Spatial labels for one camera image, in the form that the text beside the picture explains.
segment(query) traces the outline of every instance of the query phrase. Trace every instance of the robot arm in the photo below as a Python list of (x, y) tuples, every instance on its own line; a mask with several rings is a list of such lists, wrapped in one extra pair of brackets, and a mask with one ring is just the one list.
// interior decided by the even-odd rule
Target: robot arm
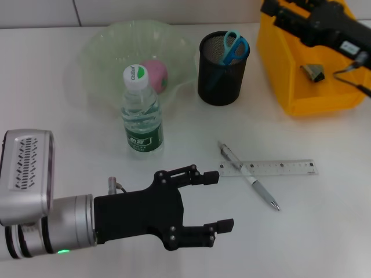
[[(309, 17), (305, 18), (281, 6), (278, 0), (264, 0), (261, 11), (275, 16), (275, 26), (300, 38), (306, 46), (332, 48), (355, 61), (351, 65), (352, 70), (361, 66), (371, 70), (371, 29), (347, 16), (342, 4), (327, 0), (286, 1), (310, 12)], [(371, 97), (371, 90), (362, 85), (351, 85)]]
[(196, 165), (155, 173), (142, 191), (53, 200), (54, 139), (50, 131), (11, 130), (0, 162), (0, 260), (29, 258), (152, 234), (167, 250), (212, 247), (215, 233), (231, 232), (234, 221), (183, 226), (179, 188), (216, 184)]

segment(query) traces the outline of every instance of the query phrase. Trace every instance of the water bottle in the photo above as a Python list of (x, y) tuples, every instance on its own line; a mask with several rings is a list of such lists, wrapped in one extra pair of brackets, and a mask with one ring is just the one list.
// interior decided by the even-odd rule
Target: water bottle
[(123, 81), (121, 115), (130, 147), (136, 152), (159, 151), (163, 147), (161, 108), (146, 68), (128, 66)]

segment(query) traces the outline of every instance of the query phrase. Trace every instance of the bottle cap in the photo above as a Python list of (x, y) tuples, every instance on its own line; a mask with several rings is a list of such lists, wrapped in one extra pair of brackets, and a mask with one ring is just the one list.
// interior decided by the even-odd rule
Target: bottle cap
[(130, 65), (123, 71), (123, 81), (128, 90), (143, 90), (148, 86), (148, 71), (142, 65)]

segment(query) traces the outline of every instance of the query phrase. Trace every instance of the pen holder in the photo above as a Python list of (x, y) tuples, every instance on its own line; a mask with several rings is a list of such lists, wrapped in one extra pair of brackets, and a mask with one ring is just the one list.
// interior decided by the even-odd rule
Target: pen holder
[[(238, 98), (248, 58), (246, 55), (243, 60), (235, 59), (229, 65), (221, 64), (226, 33), (211, 33), (204, 37), (199, 46), (198, 94), (204, 102), (216, 106), (231, 104)], [(227, 42), (232, 44), (234, 40), (235, 34), (231, 34)], [(242, 55), (244, 51), (242, 43), (235, 54)]]

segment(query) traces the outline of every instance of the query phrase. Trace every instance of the bottle label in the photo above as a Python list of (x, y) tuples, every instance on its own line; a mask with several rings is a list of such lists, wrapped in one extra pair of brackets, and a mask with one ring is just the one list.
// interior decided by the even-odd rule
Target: bottle label
[(157, 149), (162, 144), (162, 123), (160, 123), (156, 129), (148, 133), (135, 133), (128, 129), (125, 130), (130, 147), (138, 152), (150, 152)]

